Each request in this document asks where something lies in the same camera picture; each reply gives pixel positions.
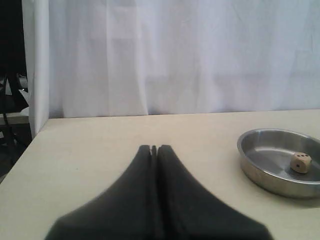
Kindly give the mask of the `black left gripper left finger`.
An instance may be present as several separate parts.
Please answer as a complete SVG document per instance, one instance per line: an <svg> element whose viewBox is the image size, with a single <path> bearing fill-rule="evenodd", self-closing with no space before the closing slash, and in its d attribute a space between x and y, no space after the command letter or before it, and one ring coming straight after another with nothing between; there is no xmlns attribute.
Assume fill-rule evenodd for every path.
<svg viewBox="0 0 320 240"><path fill-rule="evenodd" d="M47 240L156 240L156 147L141 145L103 193L56 220Z"/></svg>

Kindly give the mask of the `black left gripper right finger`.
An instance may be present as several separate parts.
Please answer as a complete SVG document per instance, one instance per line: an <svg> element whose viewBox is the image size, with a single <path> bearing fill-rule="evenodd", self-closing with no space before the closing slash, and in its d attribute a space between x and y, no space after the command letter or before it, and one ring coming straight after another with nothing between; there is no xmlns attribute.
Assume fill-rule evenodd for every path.
<svg viewBox="0 0 320 240"><path fill-rule="evenodd" d="M157 152L157 192L166 240L271 240L268 228L210 193L170 145Z"/></svg>

